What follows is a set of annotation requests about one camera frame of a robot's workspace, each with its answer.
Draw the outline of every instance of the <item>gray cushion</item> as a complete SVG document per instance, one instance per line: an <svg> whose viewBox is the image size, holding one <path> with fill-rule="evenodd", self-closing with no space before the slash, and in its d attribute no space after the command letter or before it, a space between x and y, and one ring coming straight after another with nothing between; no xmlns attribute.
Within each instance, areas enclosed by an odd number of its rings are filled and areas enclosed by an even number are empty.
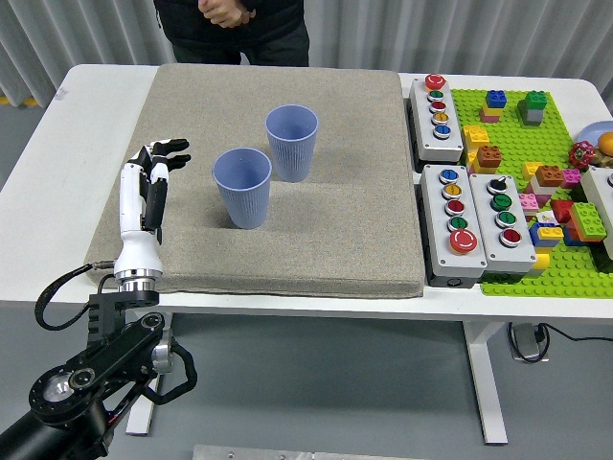
<svg viewBox="0 0 613 460"><path fill-rule="evenodd" d="M269 154L264 119L281 104L306 105L320 119L311 173L295 184L273 173L268 220L255 230L237 229L213 181L213 162L235 147ZM143 144L166 138L188 139L193 160L170 174L160 291L422 295L419 223L397 74L164 65L125 159ZM118 200L119 175L89 262L121 252Z"/></svg>

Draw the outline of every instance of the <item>person's hand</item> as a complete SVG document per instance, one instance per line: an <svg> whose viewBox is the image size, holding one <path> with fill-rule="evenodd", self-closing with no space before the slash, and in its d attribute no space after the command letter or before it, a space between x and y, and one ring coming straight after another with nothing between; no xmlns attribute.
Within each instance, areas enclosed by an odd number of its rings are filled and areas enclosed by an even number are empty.
<svg viewBox="0 0 613 460"><path fill-rule="evenodd" d="M211 23L222 28L247 24L256 12L249 12L239 0L198 0L198 9Z"/></svg>

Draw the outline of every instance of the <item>black jacket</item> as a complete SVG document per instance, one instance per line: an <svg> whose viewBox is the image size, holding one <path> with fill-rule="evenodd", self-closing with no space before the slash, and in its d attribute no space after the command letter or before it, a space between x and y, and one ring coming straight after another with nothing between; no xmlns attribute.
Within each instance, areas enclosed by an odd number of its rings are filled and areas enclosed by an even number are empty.
<svg viewBox="0 0 613 460"><path fill-rule="evenodd" d="M190 49L256 46L294 31L305 16L304 0L241 0L256 17L249 24L223 29L198 9L197 0L153 0L171 43Z"/></svg>

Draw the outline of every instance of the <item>blue plastic cup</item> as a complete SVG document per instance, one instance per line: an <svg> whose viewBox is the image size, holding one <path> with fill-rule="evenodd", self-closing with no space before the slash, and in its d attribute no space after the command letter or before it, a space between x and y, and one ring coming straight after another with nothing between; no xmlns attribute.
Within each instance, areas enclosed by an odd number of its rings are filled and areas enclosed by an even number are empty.
<svg viewBox="0 0 613 460"><path fill-rule="evenodd" d="M271 173L268 157L247 147L228 150L215 160L213 179L236 227L256 228L266 220Z"/></svg>
<svg viewBox="0 0 613 460"><path fill-rule="evenodd" d="M266 116L266 133L279 177L300 182L310 171L319 119L302 105L281 105Z"/></svg>

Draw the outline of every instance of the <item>white table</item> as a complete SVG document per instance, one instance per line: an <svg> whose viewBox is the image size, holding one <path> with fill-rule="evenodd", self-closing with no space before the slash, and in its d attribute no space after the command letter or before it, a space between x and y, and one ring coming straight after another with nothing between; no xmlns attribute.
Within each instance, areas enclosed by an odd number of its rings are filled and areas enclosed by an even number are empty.
<svg viewBox="0 0 613 460"><path fill-rule="evenodd" d="M57 276L82 265L124 158L157 67L80 65L66 76L0 194L0 307L31 308ZM413 78L400 74L408 98ZM448 76L451 87L549 91L571 136L611 120L597 89L584 80ZM78 277L56 304L82 305L94 285ZM407 300L268 295L164 294L161 310L225 314L345 316L463 321L488 444L506 444L489 362L488 338L505 322L567 320L613 324L610 300L486 297L479 287L426 287Z"/></svg>

